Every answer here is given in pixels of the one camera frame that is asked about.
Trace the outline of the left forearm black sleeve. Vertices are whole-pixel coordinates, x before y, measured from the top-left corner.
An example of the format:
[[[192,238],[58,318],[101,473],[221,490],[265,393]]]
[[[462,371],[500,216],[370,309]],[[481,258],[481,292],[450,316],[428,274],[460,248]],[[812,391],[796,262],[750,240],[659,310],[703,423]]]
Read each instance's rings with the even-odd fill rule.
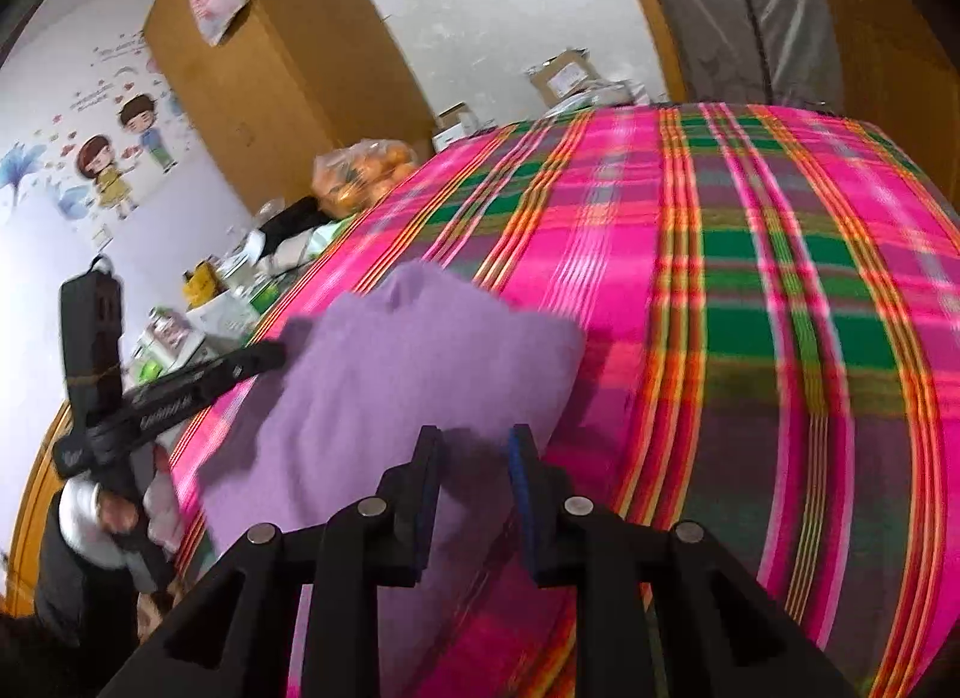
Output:
[[[101,568],[73,550],[60,524],[64,494],[47,513],[34,613],[43,629],[43,696],[98,696],[140,646],[139,593],[125,568]]]

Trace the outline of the left hand white glove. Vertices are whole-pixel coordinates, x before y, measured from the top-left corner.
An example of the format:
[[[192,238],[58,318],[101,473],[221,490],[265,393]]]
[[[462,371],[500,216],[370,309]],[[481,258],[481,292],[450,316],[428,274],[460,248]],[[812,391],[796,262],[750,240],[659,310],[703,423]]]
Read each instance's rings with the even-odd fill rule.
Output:
[[[176,555],[184,539],[184,524],[169,455],[161,444],[153,444],[153,477],[143,497],[143,511],[149,540],[167,555]],[[119,570],[125,565],[114,537],[130,534],[139,521],[132,501],[109,492],[89,477],[67,480],[57,503],[57,522],[68,547],[94,567],[106,570]]]

